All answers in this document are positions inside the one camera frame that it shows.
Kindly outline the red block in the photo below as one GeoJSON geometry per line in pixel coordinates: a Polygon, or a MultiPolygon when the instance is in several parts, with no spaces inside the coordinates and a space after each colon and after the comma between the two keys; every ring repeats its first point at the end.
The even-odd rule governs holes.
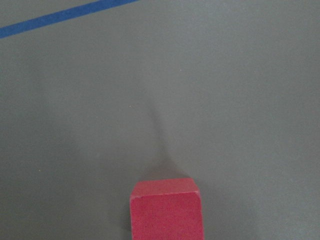
{"type": "Polygon", "coordinates": [[[201,194],[190,178],[139,181],[130,195],[134,240],[203,240],[201,194]]]}

